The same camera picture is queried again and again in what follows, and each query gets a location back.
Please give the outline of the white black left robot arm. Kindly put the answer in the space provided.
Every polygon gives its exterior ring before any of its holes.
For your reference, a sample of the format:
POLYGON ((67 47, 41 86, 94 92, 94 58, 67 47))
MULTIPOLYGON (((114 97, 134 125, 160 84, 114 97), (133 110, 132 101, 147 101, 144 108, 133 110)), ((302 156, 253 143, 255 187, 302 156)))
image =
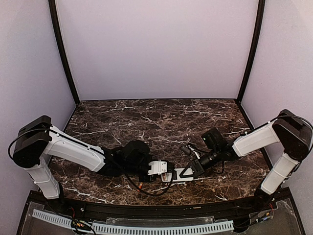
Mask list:
POLYGON ((146 178, 157 173, 150 149, 142 141, 131 141, 113 149, 94 146, 71 137, 41 116, 19 130, 10 143, 8 155, 25 169, 47 200, 61 197, 61 186, 53 177, 46 155, 56 156, 104 176, 135 174, 146 178))

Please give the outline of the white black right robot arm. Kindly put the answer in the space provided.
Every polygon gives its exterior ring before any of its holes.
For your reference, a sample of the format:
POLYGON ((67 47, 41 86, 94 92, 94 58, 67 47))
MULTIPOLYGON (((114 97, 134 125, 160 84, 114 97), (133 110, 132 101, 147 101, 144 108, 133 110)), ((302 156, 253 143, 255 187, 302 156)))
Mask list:
POLYGON ((273 144, 281 144, 283 153, 261 182, 257 193, 273 195, 281 184, 307 158, 313 149, 313 125, 287 109, 253 131, 227 141, 217 128, 202 135, 208 153, 188 163, 179 177, 196 179, 219 162, 231 162, 273 144))

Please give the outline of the white remote control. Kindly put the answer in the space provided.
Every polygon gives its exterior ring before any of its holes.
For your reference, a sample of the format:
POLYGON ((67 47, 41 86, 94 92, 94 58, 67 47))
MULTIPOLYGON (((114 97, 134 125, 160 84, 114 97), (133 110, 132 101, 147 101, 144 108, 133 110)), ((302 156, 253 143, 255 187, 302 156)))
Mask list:
POLYGON ((173 182, 188 182, 188 181, 193 181, 194 178, 180 178, 179 177, 179 169, 176 168, 174 172, 174 177, 173 177, 173 182))

